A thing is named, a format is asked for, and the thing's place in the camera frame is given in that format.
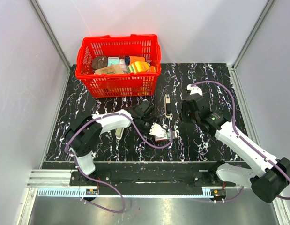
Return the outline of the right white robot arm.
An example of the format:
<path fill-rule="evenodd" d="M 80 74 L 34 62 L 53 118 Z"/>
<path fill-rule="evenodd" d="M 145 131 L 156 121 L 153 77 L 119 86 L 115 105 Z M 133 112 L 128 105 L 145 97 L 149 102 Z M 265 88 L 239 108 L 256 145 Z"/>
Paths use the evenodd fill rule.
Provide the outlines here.
<path fill-rule="evenodd" d="M 250 188 L 257 197 L 271 203 L 290 184 L 290 161 L 278 159 L 266 152 L 233 126 L 229 115 L 211 111 L 200 94 L 192 94 L 182 101 L 181 120 L 196 124 L 202 131 L 221 141 L 239 155 L 249 169 L 218 163 L 208 173 L 214 186 L 223 181 Z"/>

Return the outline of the red white staple box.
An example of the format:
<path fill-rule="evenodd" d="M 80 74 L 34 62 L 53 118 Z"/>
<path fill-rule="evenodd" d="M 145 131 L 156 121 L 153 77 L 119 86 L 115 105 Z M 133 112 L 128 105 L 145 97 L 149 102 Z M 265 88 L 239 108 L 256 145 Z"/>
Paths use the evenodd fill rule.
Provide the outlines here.
<path fill-rule="evenodd" d="M 156 142 L 160 142 L 160 141 L 167 141 L 172 139 L 176 139 L 178 137 L 177 132 L 176 131 L 172 131 L 172 132 L 166 132 L 165 135 L 163 137 L 157 137 L 155 136 L 155 141 Z"/>

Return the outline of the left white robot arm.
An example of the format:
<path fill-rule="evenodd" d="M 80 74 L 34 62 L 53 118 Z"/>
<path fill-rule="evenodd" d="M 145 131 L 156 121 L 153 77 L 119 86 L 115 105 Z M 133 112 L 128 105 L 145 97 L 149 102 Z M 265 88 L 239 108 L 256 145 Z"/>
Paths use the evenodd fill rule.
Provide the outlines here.
<path fill-rule="evenodd" d="M 96 167 L 93 163 L 91 152 L 100 143 L 100 135 L 118 128 L 127 128 L 131 121 L 122 116 L 127 115 L 133 120 L 141 134 L 148 135 L 154 122 L 157 119 L 152 115 L 154 107 L 147 101 L 139 105 L 123 108 L 117 112 L 95 115 L 99 118 L 95 122 L 88 124 L 70 143 L 70 147 L 75 153 L 75 159 L 82 170 L 80 180 L 85 185 L 92 185 L 96 180 Z"/>

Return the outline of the silver staple strip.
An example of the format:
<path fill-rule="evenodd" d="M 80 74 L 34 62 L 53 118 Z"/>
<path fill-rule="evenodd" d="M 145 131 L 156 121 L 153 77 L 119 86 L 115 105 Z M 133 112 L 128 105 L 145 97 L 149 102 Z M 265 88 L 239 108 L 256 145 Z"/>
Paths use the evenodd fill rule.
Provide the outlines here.
<path fill-rule="evenodd" d="M 123 127 L 119 127 L 119 128 L 116 129 L 115 136 L 116 136 L 116 138 L 118 140 L 120 140 L 122 138 L 123 132 L 124 132 L 124 128 Z"/>

